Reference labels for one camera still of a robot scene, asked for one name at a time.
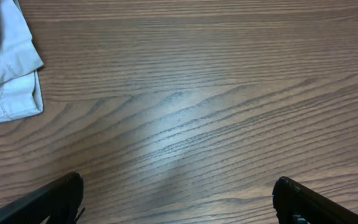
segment wooden table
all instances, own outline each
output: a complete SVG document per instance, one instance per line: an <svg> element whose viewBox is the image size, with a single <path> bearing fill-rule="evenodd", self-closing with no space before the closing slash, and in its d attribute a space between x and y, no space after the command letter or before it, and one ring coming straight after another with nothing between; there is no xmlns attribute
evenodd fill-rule
<svg viewBox="0 0 358 224"><path fill-rule="evenodd" d="M0 207L69 171L80 223L277 223L289 176L358 213L358 1L21 0L44 112Z"/></svg>

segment brown wooden tabletop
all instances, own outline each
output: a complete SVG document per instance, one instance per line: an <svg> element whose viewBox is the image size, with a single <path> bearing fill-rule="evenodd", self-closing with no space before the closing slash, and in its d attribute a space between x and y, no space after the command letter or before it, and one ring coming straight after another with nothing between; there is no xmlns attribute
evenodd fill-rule
<svg viewBox="0 0 358 224"><path fill-rule="evenodd" d="M278 223L282 175L358 213L357 0L21 0L44 112L0 207L69 171L80 223Z"/></svg>

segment black object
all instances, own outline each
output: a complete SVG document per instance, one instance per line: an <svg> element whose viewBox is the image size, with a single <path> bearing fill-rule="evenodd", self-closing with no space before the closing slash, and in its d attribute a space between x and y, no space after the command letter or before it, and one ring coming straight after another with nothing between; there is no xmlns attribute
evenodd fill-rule
<svg viewBox="0 0 358 224"><path fill-rule="evenodd" d="M0 224L39 224L47 217L47 224L75 224L83 192L83 179L71 172L0 208Z"/></svg>
<svg viewBox="0 0 358 224"><path fill-rule="evenodd" d="M273 206L280 224L358 224L357 214L288 177L276 182Z"/></svg>

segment folded shirt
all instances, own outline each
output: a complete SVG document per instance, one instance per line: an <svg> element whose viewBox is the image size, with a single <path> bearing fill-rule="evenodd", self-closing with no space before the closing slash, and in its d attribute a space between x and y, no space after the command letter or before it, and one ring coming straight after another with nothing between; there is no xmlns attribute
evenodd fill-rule
<svg viewBox="0 0 358 224"><path fill-rule="evenodd" d="M18 2L0 0L0 123L42 112L42 65Z"/></svg>

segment light blue fabric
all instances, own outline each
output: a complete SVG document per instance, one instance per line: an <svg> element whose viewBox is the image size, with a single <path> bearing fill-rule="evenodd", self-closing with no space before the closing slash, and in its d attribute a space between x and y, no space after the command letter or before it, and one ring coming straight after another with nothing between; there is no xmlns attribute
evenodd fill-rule
<svg viewBox="0 0 358 224"><path fill-rule="evenodd" d="M0 0L0 123L43 110L36 69L43 65L13 0Z"/></svg>

